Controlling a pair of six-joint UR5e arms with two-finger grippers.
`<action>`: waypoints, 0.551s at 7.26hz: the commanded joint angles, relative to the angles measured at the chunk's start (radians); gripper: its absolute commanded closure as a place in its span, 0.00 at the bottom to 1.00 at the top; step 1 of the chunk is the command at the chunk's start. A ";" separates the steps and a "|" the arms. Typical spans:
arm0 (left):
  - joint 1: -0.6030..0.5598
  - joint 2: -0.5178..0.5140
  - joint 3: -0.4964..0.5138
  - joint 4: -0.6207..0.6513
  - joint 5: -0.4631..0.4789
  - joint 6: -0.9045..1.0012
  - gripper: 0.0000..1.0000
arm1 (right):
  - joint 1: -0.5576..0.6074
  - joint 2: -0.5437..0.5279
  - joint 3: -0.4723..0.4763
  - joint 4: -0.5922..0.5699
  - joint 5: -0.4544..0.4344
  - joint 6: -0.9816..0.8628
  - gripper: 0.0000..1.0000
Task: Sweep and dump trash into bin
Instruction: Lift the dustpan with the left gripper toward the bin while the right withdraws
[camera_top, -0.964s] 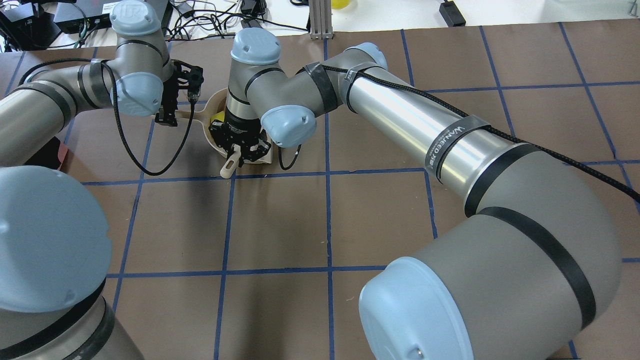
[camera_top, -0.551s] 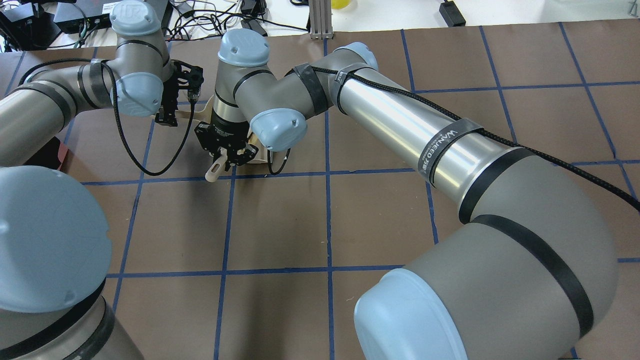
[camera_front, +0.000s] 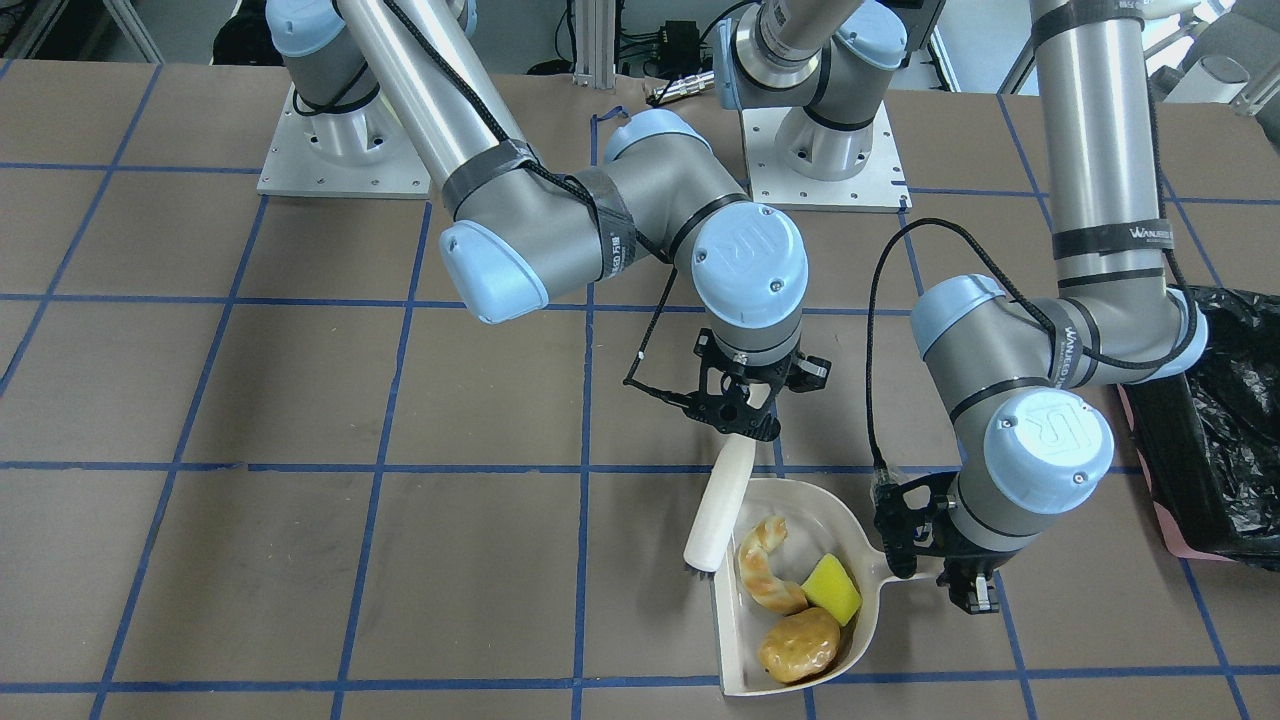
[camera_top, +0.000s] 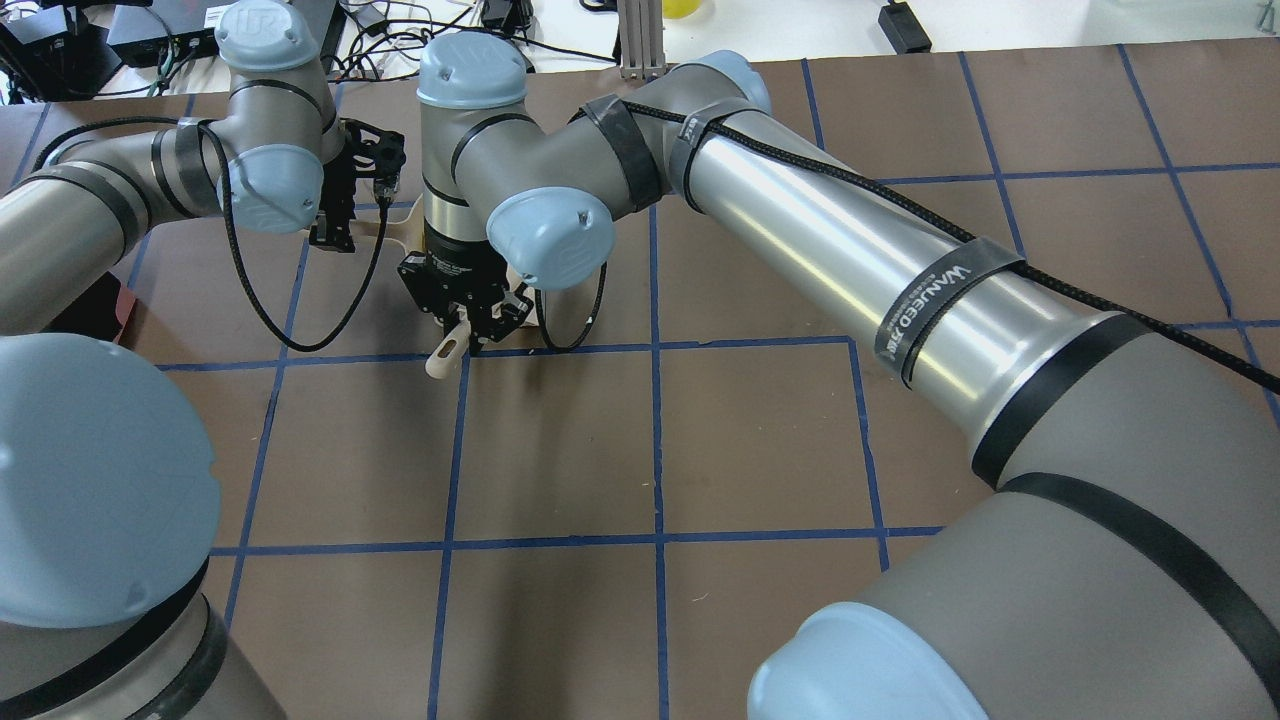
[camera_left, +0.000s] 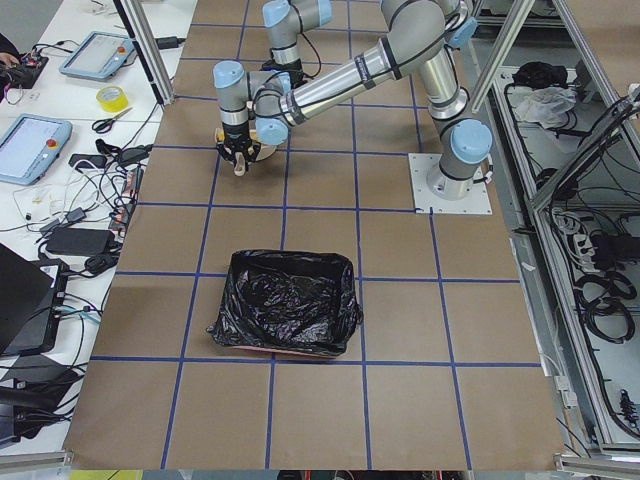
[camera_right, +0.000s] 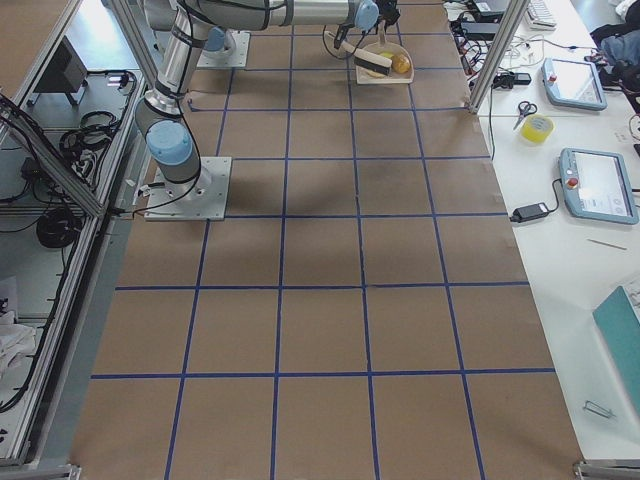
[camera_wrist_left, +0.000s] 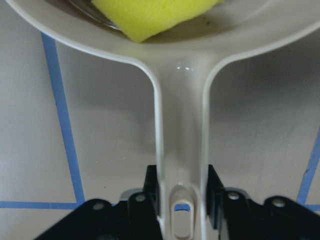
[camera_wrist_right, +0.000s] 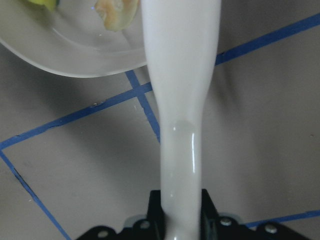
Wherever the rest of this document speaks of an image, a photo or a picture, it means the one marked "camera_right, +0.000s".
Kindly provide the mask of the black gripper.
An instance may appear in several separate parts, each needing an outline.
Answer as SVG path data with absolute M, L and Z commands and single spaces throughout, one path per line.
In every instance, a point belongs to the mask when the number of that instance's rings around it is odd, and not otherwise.
M 341 24 L 334 36 L 333 46 L 335 49 L 340 49 L 343 42 L 346 40 L 349 31 L 353 28 L 352 23 Z
M 379 10 L 379 20 L 385 26 L 393 26 L 399 20 L 401 13 L 397 0 L 376 0 Z

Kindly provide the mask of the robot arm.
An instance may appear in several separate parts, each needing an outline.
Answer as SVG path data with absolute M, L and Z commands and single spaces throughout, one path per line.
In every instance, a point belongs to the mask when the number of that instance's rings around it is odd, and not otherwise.
M 142 1 L 149 27 L 168 42 L 152 87 L 136 108 L 136 123 L 166 181 L 197 180 L 200 159 L 180 102 L 201 57 L 217 67 L 240 58 L 235 33 L 292 24 L 338 25 L 368 31 L 380 8 L 374 1 Z

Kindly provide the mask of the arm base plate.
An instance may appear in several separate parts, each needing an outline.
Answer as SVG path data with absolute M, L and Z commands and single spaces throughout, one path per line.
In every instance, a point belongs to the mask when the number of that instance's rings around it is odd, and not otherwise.
M 214 27 L 198 60 L 199 69 L 245 68 L 250 33 Z
M 161 187 L 150 192 L 147 221 L 220 221 L 225 218 L 231 157 L 202 157 L 201 172 L 196 183 L 168 182 L 160 168 L 156 168 L 154 182 Z

